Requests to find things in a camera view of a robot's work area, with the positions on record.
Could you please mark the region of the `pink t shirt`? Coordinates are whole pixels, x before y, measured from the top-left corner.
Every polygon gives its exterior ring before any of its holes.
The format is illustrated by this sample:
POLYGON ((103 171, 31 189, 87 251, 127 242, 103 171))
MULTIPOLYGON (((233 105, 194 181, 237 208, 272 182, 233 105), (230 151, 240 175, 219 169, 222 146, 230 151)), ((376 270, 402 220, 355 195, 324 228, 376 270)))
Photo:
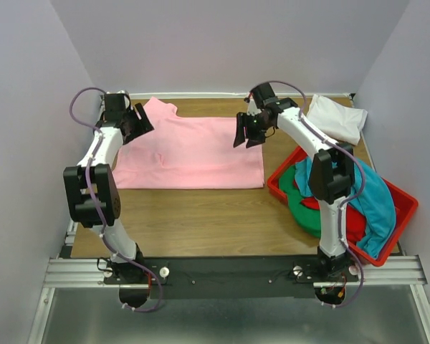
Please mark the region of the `pink t shirt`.
POLYGON ((234 147, 235 118, 182 118, 152 97, 153 131, 124 145, 113 176, 119 189, 251 189, 264 186, 262 148, 234 147))

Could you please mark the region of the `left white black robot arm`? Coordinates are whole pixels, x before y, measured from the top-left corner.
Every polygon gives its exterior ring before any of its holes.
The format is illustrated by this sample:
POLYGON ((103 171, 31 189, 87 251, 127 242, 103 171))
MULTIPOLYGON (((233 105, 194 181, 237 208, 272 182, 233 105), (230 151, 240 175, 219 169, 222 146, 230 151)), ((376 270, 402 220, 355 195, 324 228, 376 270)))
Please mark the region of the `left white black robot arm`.
POLYGON ((109 251, 112 273, 119 272, 129 283, 139 282, 143 276, 149 282, 157 282, 156 274, 145 266, 140 248, 120 220, 121 200, 112 171, 116 155, 124 145, 154 130, 143 106, 133 104, 126 91, 111 93, 99 87, 86 87, 72 98, 69 115, 93 133, 81 161, 63 171, 71 219, 100 238, 109 251), (99 92, 103 101, 103 111, 95 124, 74 114, 76 100, 88 91, 99 92))

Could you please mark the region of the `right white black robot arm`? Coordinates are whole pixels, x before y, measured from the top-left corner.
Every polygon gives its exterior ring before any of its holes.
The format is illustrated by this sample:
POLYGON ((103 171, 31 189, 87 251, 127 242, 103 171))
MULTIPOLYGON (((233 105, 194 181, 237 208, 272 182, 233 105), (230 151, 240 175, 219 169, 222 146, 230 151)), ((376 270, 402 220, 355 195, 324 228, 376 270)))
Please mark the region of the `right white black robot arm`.
POLYGON ((338 145, 309 122, 300 108, 278 104, 237 113, 233 146, 261 145, 269 128, 288 134, 312 160, 308 186, 318 201, 321 223, 315 271, 320 279, 333 280, 350 264, 346 209, 355 181, 356 159, 352 150, 338 145))

